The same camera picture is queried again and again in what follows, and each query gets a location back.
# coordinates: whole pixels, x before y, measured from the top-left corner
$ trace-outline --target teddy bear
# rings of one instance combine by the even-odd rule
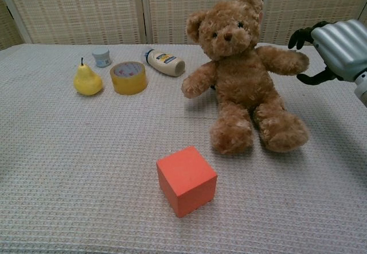
[[[262,9],[262,0],[220,1],[186,21],[188,37],[211,61],[186,77],[181,89],[190,99],[215,89],[219,112],[210,142],[221,154],[252,147],[252,123],[263,146],[273,152],[295,150],[309,138],[305,123],[286,110],[268,73],[297,75],[308,68],[309,58],[271,45],[256,47]]]

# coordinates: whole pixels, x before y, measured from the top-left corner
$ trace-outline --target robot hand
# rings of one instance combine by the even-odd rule
[[[316,47],[326,68],[313,77],[297,78],[308,85],[338,79],[355,82],[354,93],[367,107],[367,28],[357,20],[329,23],[322,21],[311,28],[299,29],[291,36],[288,48],[303,47],[307,41]]]

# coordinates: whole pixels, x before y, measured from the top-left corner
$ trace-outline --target small jar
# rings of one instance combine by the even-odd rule
[[[92,55],[96,60],[96,66],[99,68],[107,67],[112,63],[110,59],[110,50],[108,50],[108,48],[105,48],[103,46],[96,48],[92,52]]]

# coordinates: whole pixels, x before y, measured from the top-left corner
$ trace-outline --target teddy bear leg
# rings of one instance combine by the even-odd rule
[[[253,112],[265,147],[286,153],[304,145],[309,139],[306,125],[294,114],[284,109],[280,97],[259,105]]]
[[[214,149],[235,154],[252,146],[252,125],[248,111],[235,103],[221,103],[219,118],[210,130]]]

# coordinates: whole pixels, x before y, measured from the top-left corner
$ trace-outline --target jar lid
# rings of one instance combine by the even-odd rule
[[[108,48],[105,48],[103,46],[100,46],[99,48],[96,48],[92,54],[94,56],[107,56],[110,53],[110,50]]]

